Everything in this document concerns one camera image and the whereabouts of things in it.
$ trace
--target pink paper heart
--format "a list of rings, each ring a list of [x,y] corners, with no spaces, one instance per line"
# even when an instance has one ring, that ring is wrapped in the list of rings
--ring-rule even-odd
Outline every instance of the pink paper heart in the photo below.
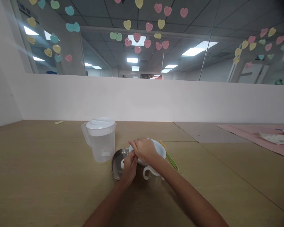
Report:
[[[265,50],[266,50],[266,51],[269,51],[269,50],[271,49],[271,47],[272,47],[272,44],[267,44],[267,45],[265,46]]]
[[[169,41],[167,40],[167,41],[162,42],[162,46],[164,49],[167,49],[169,46]]]
[[[164,14],[165,16],[169,16],[171,14],[171,7],[165,6],[164,7]]]
[[[151,46],[151,41],[150,40],[145,40],[144,41],[144,46],[148,49]]]
[[[250,36],[250,37],[248,38],[248,44],[250,45],[250,44],[254,43],[255,40],[256,40],[256,37],[255,37],[255,36]]]
[[[157,50],[161,50],[161,48],[162,48],[162,44],[160,44],[160,43],[156,42],[156,48],[157,48]]]
[[[132,41],[127,37],[126,39],[125,39],[125,46],[131,46],[132,45]]]
[[[139,42],[139,40],[141,38],[141,34],[140,33],[134,33],[133,38],[135,39],[136,42]]]
[[[145,24],[145,28],[146,28],[146,31],[147,32],[150,32],[152,29],[153,29],[153,25],[151,24],[151,23],[149,23],[149,22],[147,22],[146,24]]]
[[[188,8],[182,8],[180,10],[181,17],[185,18],[187,16],[187,14],[188,14]]]
[[[280,43],[282,43],[284,41],[284,36],[279,36],[277,38],[276,44],[279,45]]]
[[[261,29],[260,37],[263,38],[263,36],[265,36],[267,32],[268,32],[268,28]]]
[[[139,46],[135,46],[135,53],[136,53],[136,54],[140,53],[140,52],[141,52],[141,50],[142,50],[142,48],[141,48],[141,47],[139,47]]]
[[[67,60],[67,62],[71,63],[73,61],[73,57],[71,55],[66,55],[65,60]]]
[[[162,10],[162,4],[161,4],[161,3],[160,3],[160,4],[156,3],[156,4],[155,4],[155,11],[156,11],[157,13],[160,13],[161,10]]]

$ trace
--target table surface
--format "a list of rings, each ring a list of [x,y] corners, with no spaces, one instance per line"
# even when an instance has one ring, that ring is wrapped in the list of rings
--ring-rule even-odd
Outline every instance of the table surface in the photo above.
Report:
[[[115,184],[81,121],[0,127],[0,226],[82,226]],[[173,122],[117,122],[116,150],[164,141],[187,179],[230,226],[284,226],[284,157],[253,143],[198,143]],[[111,226],[194,226],[166,182],[151,190],[138,166]]]

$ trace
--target yellow paper heart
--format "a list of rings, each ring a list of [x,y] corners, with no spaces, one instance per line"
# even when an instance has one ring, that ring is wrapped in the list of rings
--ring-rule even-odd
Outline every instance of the yellow paper heart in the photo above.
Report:
[[[162,35],[160,33],[155,34],[155,38],[161,39]]]
[[[59,45],[53,45],[53,50],[54,50],[57,54],[59,54],[60,51],[61,51],[61,47],[60,47]]]
[[[240,55],[241,53],[242,53],[242,49],[237,48],[236,51],[235,51],[235,53],[234,53],[234,55],[235,55],[235,56],[238,56],[238,55]]]
[[[247,40],[242,42],[242,49],[245,49],[246,47],[248,47],[248,41]]]
[[[26,36],[27,40],[30,42],[30,44],[35,45],[36,39],[31,36]]]
[[[125,20],[123,22],[123,25],[127,30],[130,30],[130,27],[132,26],[132,22],[130,20]]]
[[[30,26],[32,27],[36,27],[36,21],[35,21],[35,18],[31,17],[31,18],[28,18],[27,19],[27,22]]]
[[[44,50],[44,53],[49,56],[49,57],[52,57],[53,56],[53,52],[51,51],[51,49],[47,48]]]
[[[249,45],[249,50],[253,50],[256,48],[257,43],[252,43]]]
[[[142,8],[143,0],[136,0],[136,6],[140,9]]]
[[[268,37],[273,36],[276,33],[276,29],[275,28],[271,28],[268,32]]]
[[[239,60],[240,60],[240,58],[235,57],[235,58],[234,58],[234,64],[235,64],[235,65],[238,64]]]

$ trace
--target paper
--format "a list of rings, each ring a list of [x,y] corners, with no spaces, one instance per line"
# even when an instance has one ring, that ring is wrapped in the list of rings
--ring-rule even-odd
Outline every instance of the paper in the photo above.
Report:
[[[279,36],[277,38],[277,41],[275,42],[277,45],[279,45],[280,43],[282,43],[284,41],[284,36]]]
[[[153,24],[151,24],[151,23],[149,23],[149,22],[147,22],[146,24],[145,24],[145,28],[146,28],[146,31],[147,32],[150,32],[152,29],[153,29]]]
[[[66,55],[65,56],[65,60],[69,63],[71,63],[73,61],[73,57],[71,55]]]
[[[130,27],[132,26],[132,22],[130,20],[125,20],[123,22],[123,25],[126,28],[126,30],[130,30]]]
[[[60,4],[58,1],[54,1],[54,0],[51,0],[50,1],[50,6],[53,8],[53,9],[59,9],[60,8]]]
[[[161,4],[161,3],[160,3],[160,4],[156,3],[156,4],[155,4],[155,11],[156,11],[157,13],[160,13],[161,10],[162,10],[162,4]]]
[[[269,32],[268,32],[268,37],[271,37],[271,36],[273,36],[275,33],[276,33],[276,29],[273,27],[273,28],[271,28],[270,30],[269,30]]]
[[[171,7],[165,6],[164,7],[164,14],[165,16],[169,16],[171,14]]]
[[[72,16],[75,13],[74,8],[72,6],[65,7],[65,12],[70,16]]]
[[[27,40],[29,41],[30,44],[35,45],[36,39],[32,36],[26,36]]]
[[[49,57],[52,57],[53,56],[53,52],[51,51],[51,49],[47,48],[44,50],[44,53],[49,56]]]
[[[158,27],[162,30],[165,26],[165,20],[158,20]]]
[[[33,18],[33,17],[27,18],[27,22],[28,22],[28,24],[29,24],[30,26],[36,27],[35,18]]]
[[[181,17],[185,18],[187,16],[187,14],[188,14],[188,8],[182,8],[180,10]]]
[[[161,50],[161,48],[162,48],[162,44],[156,42],[156,49],[157,50]]]

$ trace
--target hand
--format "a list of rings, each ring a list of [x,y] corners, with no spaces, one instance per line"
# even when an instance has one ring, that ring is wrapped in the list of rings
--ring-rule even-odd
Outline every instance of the hand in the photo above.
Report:
[[[136,176],[138,156],[131,151],[124,159],[124,169],[120,182],[129,186]]]

